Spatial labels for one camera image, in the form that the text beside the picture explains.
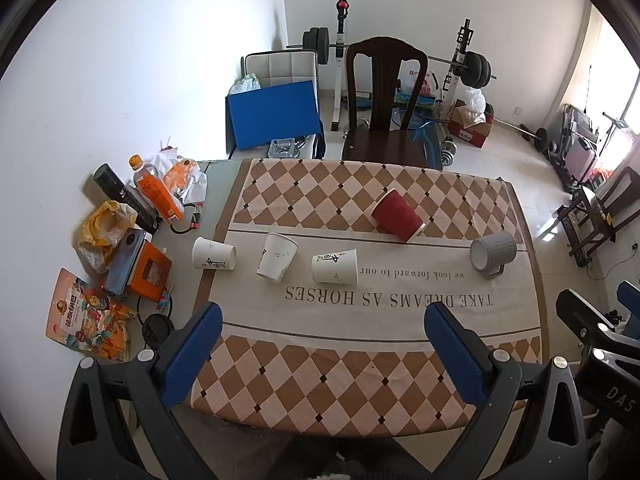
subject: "white chair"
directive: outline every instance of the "white chair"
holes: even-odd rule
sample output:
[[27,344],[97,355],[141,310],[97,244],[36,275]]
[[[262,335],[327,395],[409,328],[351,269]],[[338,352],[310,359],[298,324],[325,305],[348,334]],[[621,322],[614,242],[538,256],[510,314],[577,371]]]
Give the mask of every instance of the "white chair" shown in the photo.
[[[316,95],[316,106],[318,106],[318,113],[320,112],[318,54],[314,50],[288,49],[249,54],[242,63],[242,75],[246,74],[257,75],[262,88],[299,81],[312,81]],[[306,138],[305,145],[300,149],[300,158],[324,156],[324,139],[319,142],[320,139],[317,137],[311,135]],[[264,144],[247,150],[234,150],[231,158],[263,158],[267,156],[268,149],[269,145]]]

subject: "gray mug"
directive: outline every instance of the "gray mug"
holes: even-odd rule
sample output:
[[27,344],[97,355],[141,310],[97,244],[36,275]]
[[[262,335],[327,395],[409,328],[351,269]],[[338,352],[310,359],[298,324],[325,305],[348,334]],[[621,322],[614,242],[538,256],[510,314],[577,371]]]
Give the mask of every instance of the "gray mug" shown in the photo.
[[515,259],[516,240],[507,231],[476,238],[471,242],[469,257],[477,270],[494,278],[504,272],[505,264]]

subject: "red paper cup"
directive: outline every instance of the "red paper cup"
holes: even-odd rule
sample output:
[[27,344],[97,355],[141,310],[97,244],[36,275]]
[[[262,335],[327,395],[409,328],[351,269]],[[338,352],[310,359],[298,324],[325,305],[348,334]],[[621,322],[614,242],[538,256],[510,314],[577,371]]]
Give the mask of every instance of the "red paper cup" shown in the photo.
[[408,242],[413,236],[419,235],[426,227],[422,219],[395,189],[387,191],[378,200],[371,216],[403,242]]

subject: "orange bottle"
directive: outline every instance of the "orange bottle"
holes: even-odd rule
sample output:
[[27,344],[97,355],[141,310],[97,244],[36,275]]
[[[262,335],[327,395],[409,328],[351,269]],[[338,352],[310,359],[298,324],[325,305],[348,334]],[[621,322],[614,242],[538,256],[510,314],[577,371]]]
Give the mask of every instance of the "orange bottle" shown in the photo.
[[184,207],[180,201],[169,193],[169,190],[158,175],[158,170],[153,164],[145,164],[139,155],[129,159],[129,165],[136,172],[133,182],[140,191],[158,209],[160,216],[170,224],[176,224],[182,220]]

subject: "black thermos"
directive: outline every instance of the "black thermos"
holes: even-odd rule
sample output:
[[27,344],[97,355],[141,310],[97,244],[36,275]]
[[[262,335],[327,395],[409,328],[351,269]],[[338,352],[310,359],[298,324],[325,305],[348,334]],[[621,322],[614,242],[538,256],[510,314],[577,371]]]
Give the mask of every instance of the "black thermos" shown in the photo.
[[146,210],[133,193],[129,192],[127,186],[122,183],[108,164],[103,164],[95,170],[94,180],[109,199],[127,204],[138,212],[136,224],[147,233],[156,234],[156,231],[158,231],[158,222],[156,222],[151,213]]

